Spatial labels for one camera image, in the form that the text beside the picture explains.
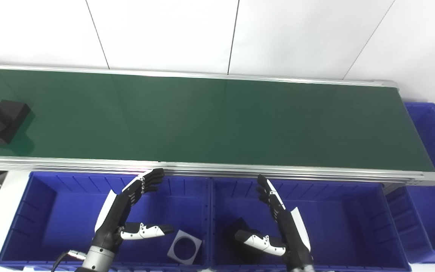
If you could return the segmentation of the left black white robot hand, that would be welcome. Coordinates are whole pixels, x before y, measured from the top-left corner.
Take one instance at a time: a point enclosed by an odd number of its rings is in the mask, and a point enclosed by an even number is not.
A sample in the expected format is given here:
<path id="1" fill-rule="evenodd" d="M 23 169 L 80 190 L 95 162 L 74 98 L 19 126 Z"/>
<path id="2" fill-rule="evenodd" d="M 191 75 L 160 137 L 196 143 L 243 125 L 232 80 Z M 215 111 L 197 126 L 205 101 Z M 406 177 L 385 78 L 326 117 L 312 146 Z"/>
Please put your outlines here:
<path id="1" fill-rule="evenodd" d="M 155 168 L 137 175 L 120 193 L 111 190 L 100 210 L 90 248 L 116 254 L 124 240 L 143 240 L 173 233 L 171 224 L 127 221 L 131 208 L 145 193 L 157 191 L 164 176 L 163 168 Z"/>

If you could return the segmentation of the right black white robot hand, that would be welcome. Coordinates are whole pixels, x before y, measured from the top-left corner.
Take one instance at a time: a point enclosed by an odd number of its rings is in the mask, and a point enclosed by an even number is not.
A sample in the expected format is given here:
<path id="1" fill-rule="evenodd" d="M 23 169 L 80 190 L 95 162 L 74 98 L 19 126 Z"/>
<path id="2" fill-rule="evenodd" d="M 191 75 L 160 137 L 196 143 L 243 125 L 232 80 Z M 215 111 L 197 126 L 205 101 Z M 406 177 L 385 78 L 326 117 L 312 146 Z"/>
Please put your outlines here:
<path id="1" fill-rule="evenodd" d="M 235 232 L 234 239 L 259 252 L 281 256 L 288 272 L 314 272 L 311 243 L 299 209 L 287 209 L 276 188 L 264 175 L 258 175 L 257 183 L 258 198 L 269 207 L 281 240 L 242 229 Z"/>

